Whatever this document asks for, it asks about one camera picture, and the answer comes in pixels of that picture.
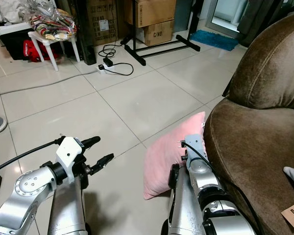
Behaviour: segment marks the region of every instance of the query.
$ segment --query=metal clothes rack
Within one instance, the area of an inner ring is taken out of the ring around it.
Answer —
[[[154,46],[149,46],[149,47],[144,47],[144,48],[138,48],[136,49],[136,7],[135,7],[135,0],[132,0],[132,9],[133,9],[133,25],[132,25],[132,32],[131,34],[127,35],[122,41],[121,44],[124,45],[125,50],[131,55],[133,56],[141,65],[145,66],[146,65],[146,61],[145,61],[145,57],[149,57],[149,56],[154,56],[154,55],[158,55],[158,54],[162,54],[162,53],[166,53],[169,51],[174,51],[174,50],[180,50],[180,49],[184,49],[187,47],[191,47],[192,49],[196,50],[196,51],[200,51],[200,46],[197,46],[193,43],[190,42],[190,37],[192,33],[195,33],[197,30],[197,25],[198,25],[198,14],[201,12],[202,9],[202,5],[203,5],[203,0],[196,0],[195,4],[192,7],[192,11],[193,11],[193,17],[192,17],[192,21],[191,21],[191,26],[189,29],[189,33],[187,36],[187,39],[183,38],[181,35],[177,35],[176,36],[176,41],[172,41],[172,42],[167,42],[167,43],[162,43],[162,44],[158,44],[158,45],[154,45]],[[131,49],[127,43],[133,39],[133,49]],[[161,47],[161,46],[166,46],[166,45],[170,45],[170,44],[174,44],[174,43],[184,43],[184,46],[181,47],[174,47],[171,49],[167,49],[167,50],[161,50],[161,51],[157,51],[154,53],[150,53],[150,54],[146,54],[146,55],[138,55],[136,52],[137,51],[142,51],[142,50],[148,50],[151,48],[155,48],[155,47]]]

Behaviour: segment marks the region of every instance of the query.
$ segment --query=brown velvet upholstery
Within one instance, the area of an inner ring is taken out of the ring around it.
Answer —
[[[294,234],[281,215],[294,204],[294,187],[283,173],[284,166],[294,167],[294,15],[252,43],[230,95],[208,117],[204,140],[216,171],[244,191],[266,234]],[[253,222],[244,200],[229,189]]]

